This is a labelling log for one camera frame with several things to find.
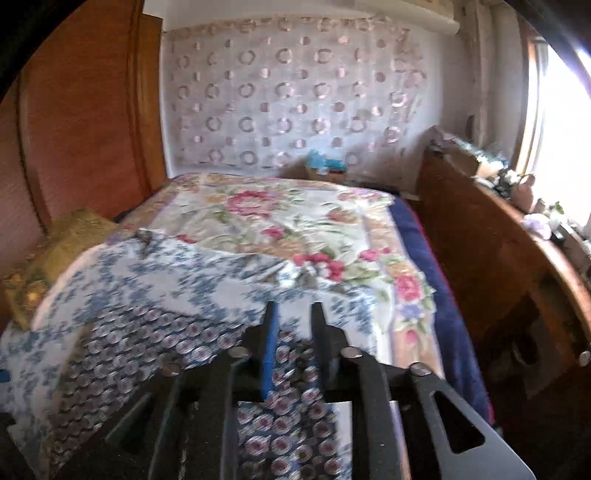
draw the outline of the floral bedsheet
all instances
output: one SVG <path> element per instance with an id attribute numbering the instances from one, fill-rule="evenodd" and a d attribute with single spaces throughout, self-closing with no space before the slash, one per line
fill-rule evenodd
<path id="1" fill-rule="evenodd" d="M 10 324 L 0 338 L 0 368 L 11 374 L 10 382 L 0 384 L 0 406 L 14 416 L 17 423 L 9 432 L 39 478 L 48 473 L 60 376 L 80 337 L 105 309 L 160 309 L 254 325 L 273 300 L 282 327 L 309 338 L 310 305 L 321 301 L 328 323 L 343 328 L 352 345 L 385 361 L 371 321 L 373 302 L 364 290 L 344 296 L 296 288 L 292 270 L 292 262 L 278 257 L 229 254 L 152 232 L 93 250 L 42 304 L 44 327 L 25 332 Z M 344 404 L 336 412 L 339 456 L 347 461 L 350 408 Z"/>
<path id="2" fill-rule="evenodd" d="M 443 375 L 432 324 L 433 289 L 409 259 L 384 192 L 327 182 L 186 174 L 130 213 L 112 242 L 137 228 L 216 250 L 289 260 L 303 288 L 374 298 L 372 321 L 390 361 Z"/>

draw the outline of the wall covering with circle pattern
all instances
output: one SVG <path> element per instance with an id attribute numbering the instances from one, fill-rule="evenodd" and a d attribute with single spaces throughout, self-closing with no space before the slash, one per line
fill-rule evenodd
<path id="1" fill-rule="evenodd" d="M 299 16 L 166 32 L 173 171 L 279 176 L 317 149 L 375 178 L 400 155 L 427 80 L 410 37 L 388 18 Z"/>

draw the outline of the bed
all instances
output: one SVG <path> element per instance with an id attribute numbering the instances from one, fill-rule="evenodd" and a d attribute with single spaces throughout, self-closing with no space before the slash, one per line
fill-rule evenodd
<path id="1" fill-rule="evenodd" d="M 322 301 L 327 321 L 344 328 L 351 344 L 384 363 L 429 364 L 489 418 L 461 317 L 404 202 L 323 182 L 188 174 L 128 214 L 107 243 L 62 275 L 37 312 L 44 327 L 21 332 L 11 325 L 0 339 L 0 368 L 12 375 L 0 385 L 0 401 L 17 420 L 15 442 L 40 477 L 51 475 L 100 425 L 97 415 L 127 398 L 139 370 L 144 378 L 154 372 L 153 359 L 144 359 L 144 340 L 163 345 L 173 336 L 169 347 L 198 365 L 239 341 L 268 300 L 280 304 L 284 335 L 301 338 L 309 337 L 307 306 Z M 165 317 L 172 320 L 160 325 Z M 113 319 L 123 323 L 113 326 Z M 212 322 L 215 337 L 204 338 Z M 113 387 L 102 379 L 117 372 L 95 369 L 113 368 L 112 357 L 100 355 L 111 347 L 108 339 L 121 342 L 117 332 L 129 347 L 121 358 L 137 361 L 138 369 L 117 377 Z M 140 353 L 130 360 L 128 352 Z M 90 367 L 81 376 L 76 365 Z M 105 391 L 115 398 L 97 403 Z M 348 407 L 332 408 L 323 406 L 321 416 L 330 414 L 329 439 L 339 447 L 327 457 L 338 462 L 325 473 L 348 478 Z M 66 415 L 72 410 L 75 418 Z M 254 442 L 261 436 L 251 422 L 274 412 L 276 403 L 239 411 L 248 419 L 241 438 L 247 454 L 273 450 Z M 318 457 L 316 450 L 307 453 L 306 462 Z M 244 462 L 249 469 L 256 467 L 251 460 Z"/>

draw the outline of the wooden headboard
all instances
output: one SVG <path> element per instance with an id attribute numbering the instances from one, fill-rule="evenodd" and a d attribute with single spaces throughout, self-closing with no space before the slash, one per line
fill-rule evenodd
<path id="1" fill-rule="evenodd" d="M 107 218 L 166 179 L 162 20 L 142 0 L 87 0 L 42 43 L 0 104 L 0 277 L 60 215 Z M 9 317 L 0 298 L 0 329 Z"/>

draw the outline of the blue and white floral blanket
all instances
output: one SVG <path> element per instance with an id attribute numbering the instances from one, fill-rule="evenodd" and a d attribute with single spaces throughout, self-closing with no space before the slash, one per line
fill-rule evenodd
<path id="1" fill-rule="evenodd" d="M 84 326 L 111 306 L 156 307 L 252 325 L 273 300 L 282 325 L 307 338 L 310 305 L 321 301 L 327 321 L 343 328 L 351 344 L 389 361 L 386 340 L 373 326 L 370 293 L 305 290 L 296 286 L 293 269 L 292 262 L 277 257 L 214 251 L 153 232 L 97 250 L 90 264 L 53 293 L 44 327 L 23 332 L 10 325 L 0 338 L 0 368 L 11 374 L 10 382 L 0 384 L 0 409 L 17 421 L 9 432 L 38 476 L 47 476 L 46 445 L 60 376 Z"/>

